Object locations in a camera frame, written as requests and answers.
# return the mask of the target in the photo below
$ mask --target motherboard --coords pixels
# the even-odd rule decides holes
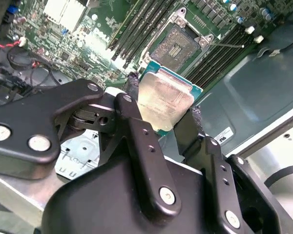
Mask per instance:
[[[207,91],[291,12],[293,0],[24,0],[9,37],[103,88],[153,60]]]

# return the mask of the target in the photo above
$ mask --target blue capacitor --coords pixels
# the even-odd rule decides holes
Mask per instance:
[[[12,15],[14,15],[14,14],[18,13],[19,8],[17,6],[10,5],[6,11],[11,13]]]
[[[64,28],[64,29],[62,30],[62,35],[65,35],[66,33],[68,33],[68,29]]]
[[[242,17],[240,17],[240,16],[237,16],[236,17],[236,22],[238,23],[238,24],[242,24],[243,23],[243,18]]]
[[[230,11],[236,11],[236,4],[230,4],[230,6],[229,6],[229,10]]]
[[[259,9],[259,13],[260,13],[263,17],[265,17],[266,15],[268,15],[269,12],[270,12],[270,10],[269,10],[268,8],[265,8],[265,7],[262,7],[262,8]]]
[[[272,14],[269,13],[269,14],[267,14],[264,18],[265,18],[265,20],[267,20],[267,21],[271,21],[271,20],[272,20]]]

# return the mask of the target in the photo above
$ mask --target ram slot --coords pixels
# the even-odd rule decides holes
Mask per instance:
[[[235,35],[230,40],[227,40],[226,44],[230,45],[237,45],[241,40],[240,35]],[[192,82],[197,83],[200,79],[204,79],[204,75],[211,69],[217,69],[218,62],[222,59],[227,57],[228,52],[231,50],[230,47],[219,47],[216,48],[217,52],[214,53],[212,56],[206,57],[207,60],[204,61],[203,66],[199,69],[196,69],[195,76],[191,77]]]
[[[242,42],[246,47],[252,44],[252,39],[247,39],[246,41]],[[244,49],[234,49],[231,48],[229,55],[226,56],[222,61],[219,61],[217,64],[217,68],[215,70],[211,70],[208,74],[203,75],[205,77],[199,85],[202,88],[206,88],[210,83],[217,79],[217,77],[222,74],[226,68],[232,64],[242,53]]]
[[[115,50],[115,57],[117,57],[126,42],[131,39],[132,35],[134,34],[135,30],[140,27],[145,17],[148,15],[150,8],[154,4],[156,0],[148,0],[146,1],[143,6],[140,8],[137,15],[134,17],[134,19],[130,22],[129,26],[126,28],[126,30],[123,32],[122,36],[119,38],[117,43],[115,43],[113,46],[110,47],[111,50]]]
[[[223,44],[231,44],[232,40],[237,38],[240,34],[239,27],[236,26],[234,29],[232,29],[229,34],[221,41]],[[213,50],[205,57],[203,58],[199,64],[190,72],[190,74],[187,76],[187,79],[192,82],[193,79],[197,77],[197,74],[205,68],[206,64],[213,58],[218,56],[218,54],[222,53],[224,50],[228,48],[226,47],[218,47],[214,46]]]
[[[165,0],[157,1],[147,13],[146,17],[141,21],[140,25],[133,31],[130,38],[126,41],[124,50],[122,50],[122,58],[125,58],[126,52],[136,42],[136,39],[147,29],[148,23],[155,17],[158,9],[161,8]]]
[[[139,13],[141,13],[141,14],[143,13],[142,9],[146,6],[146,4],[147,4],[147,2],[144,2],[144,0],[137,1],[137,3],[134,5],[132,10],[129,12],[125,21],[123,22],[123,24],[121,25],[121,27],[119,28],[119,30],[116,33],[116,35],[120,35],[119,38],[115,36],[112,39],[111,43],[109,44],[108,48],[110,50],[114,50],[116,48],[116,46],[119,43],[119,40],[122,38],[123,34],[128,29],[130,24],[135,26],[135,24],[133,22],[137,21],[137,19],[139,18],[139,15],[140,15]]]
[[[152,34],[153,30],[157,28],[163,17],[168,14],[168,10],[174,5],[175,2],[176,0],[166,0],[163,6],[158,9],[152,21],[147,24],[146,30],[144,30],[137,40],[135,40],[135,43],[130,47],[130,50],[124,53],[124,58],[126,58],[124,68],[130,64],[137,52],[142,50],[148,37]]]

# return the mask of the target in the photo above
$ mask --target label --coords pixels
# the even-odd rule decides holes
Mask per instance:
[[[217,140],[218,143],[221,145],[233,135],[233,131],[230,127],[228,127],[225,130],[223,130],[220,134],[218,134],[214,139]]]

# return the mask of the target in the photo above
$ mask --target heatsink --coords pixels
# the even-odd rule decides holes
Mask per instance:
[[[49,0],[43,11],[48,20],[73,32],[86,7],[77,0]]]

